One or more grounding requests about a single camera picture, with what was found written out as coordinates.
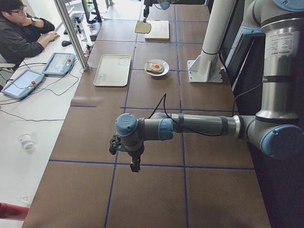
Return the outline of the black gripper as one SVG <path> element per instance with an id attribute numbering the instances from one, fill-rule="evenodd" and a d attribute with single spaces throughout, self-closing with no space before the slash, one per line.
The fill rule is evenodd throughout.
<path id="1" fill-rule="evenodd" d="M 152 6 L 152 0 L 144 0 L 144 11 L 143 11 L 143 22 L 146 23 L 147 18 L 149 16 L 149 7 Z"/>
<path id="2" fill-rule="evenodd" d="M 144 152 L 144 146 L 141 146 L 139 149 L 135 151 L 129 151 L 128 154 L 132 158 L 132 162 L 130 163 L 130 168 L 132 172 L 139 172 L 140 171 L 140 162 L 141 162 L 141 155 Z"/>

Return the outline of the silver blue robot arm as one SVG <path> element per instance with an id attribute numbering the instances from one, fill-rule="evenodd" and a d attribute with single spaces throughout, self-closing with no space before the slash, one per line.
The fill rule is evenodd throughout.
<path id="1" fill-rule="evenodd" d="M 304 3 L 301 0 L 247 0 L 243 33 L 265 35 L 261 109 L 255 115 L 203 116 L 168 114 L 154 110 L 148 118 L 122 114 L 109 152 L 127 152 L 131 170 L 140 170 L 144 142 L 170 140 L 174 133 L 243 138 L 277 160 L 291 158 L 304 149 L 304 132 L 297 126 L 292 104 L 296 58 L 304 40 Z"/>
<path id="2" fill-rule="evenodd" d="M 153 4 L 159 4 L 162 10 L 167 10 L 172 4 L 206 5 L 207 3 L 208 0 L 144 0 L 143 22 L 146 22 Z"/>

